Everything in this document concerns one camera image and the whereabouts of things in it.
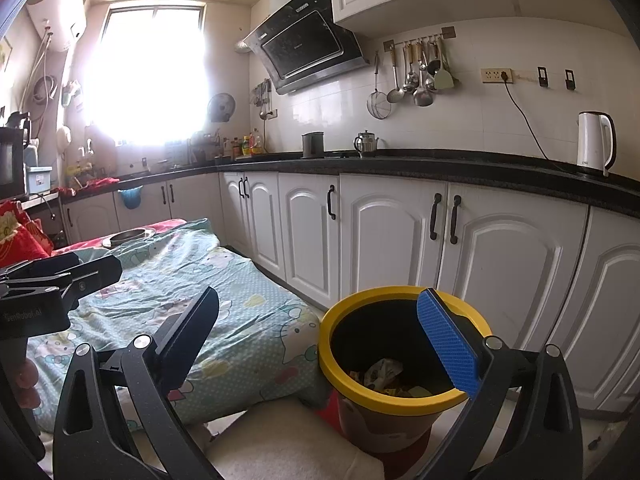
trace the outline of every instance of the blanket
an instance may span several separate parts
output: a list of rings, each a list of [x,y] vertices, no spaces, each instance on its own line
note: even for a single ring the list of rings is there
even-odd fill
[[[209,221],[112,251],[76,253],[84,262],[114,254],[123,273],[118,283],[80,300],[69,313],[69,330],[30,339],[28,357],[38,367],[42,398],[34,413],[44,431],[53,430],[65,373],[79,344],[97,351],[122,348],[181,313],[206,285],[218,292],[220,315],[187,380],[168,396],[183,423],[215,420],[292,395],[311,407],[326,403],[330,389],[318,366],[318,317],[251,260],[222,248]],[[129,427],[138,429],[126,388],[118,389],[118,397]]]

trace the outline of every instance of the blue gripper pad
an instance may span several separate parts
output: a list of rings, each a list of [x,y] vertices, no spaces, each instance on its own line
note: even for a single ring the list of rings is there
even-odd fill
[[[418,321],[438,354],[453,385],[470,397],[480,387],[478,358],[432,288],[418,295]]]

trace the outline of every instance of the hand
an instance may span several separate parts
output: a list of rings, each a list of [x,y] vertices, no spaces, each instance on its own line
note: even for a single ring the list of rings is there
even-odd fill
[[[34,386],[38,382],[38,369],[33,361],[26,359],[18,370],[14,378],[19,390],[15,394],[15,399],[21,408],[34,410],[40,405],[40,396]]]

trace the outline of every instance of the blue container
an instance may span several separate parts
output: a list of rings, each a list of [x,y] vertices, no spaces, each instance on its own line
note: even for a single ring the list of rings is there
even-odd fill
[[[51,189],[51,166],[26,168],[27,193],[34,195]]]

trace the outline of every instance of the water heater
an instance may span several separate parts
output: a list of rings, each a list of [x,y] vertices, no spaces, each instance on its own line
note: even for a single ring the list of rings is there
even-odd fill
[[[50,49],[64,52],[86,29],[83,0],[27,0],[27,10],[42,38],[50,27]]]

